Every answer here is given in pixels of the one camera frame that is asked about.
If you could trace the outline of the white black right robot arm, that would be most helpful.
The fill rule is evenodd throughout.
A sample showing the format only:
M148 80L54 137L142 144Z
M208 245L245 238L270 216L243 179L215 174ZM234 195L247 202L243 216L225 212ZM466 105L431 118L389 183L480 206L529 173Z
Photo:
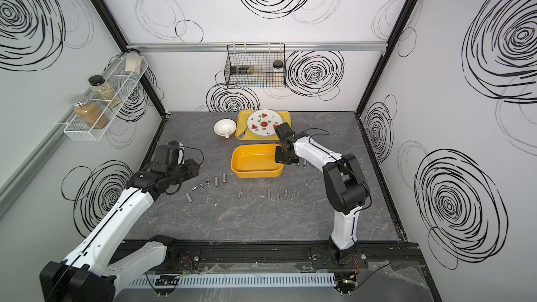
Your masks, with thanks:
M275 134L280 141L275 162L292 164L303 159L322 172L326 196L334 209L330 258L336 266L348 264L356 253L359 215L372 204L358 159L318 144L306 131L295 132L287 123L277 125Z

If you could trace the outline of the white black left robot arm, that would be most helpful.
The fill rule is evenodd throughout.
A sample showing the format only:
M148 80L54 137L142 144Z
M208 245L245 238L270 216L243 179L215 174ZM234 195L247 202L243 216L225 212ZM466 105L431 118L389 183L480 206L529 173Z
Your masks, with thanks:
M156 266L174 266L177 240L154 236L115 263L111 259L141 215L169 187L199 174L200 163L186 159L177 141L159 146L152 162L135 173L119 199L92 232L62 261L51 261L39 275L45 301L113 301L132 281Z

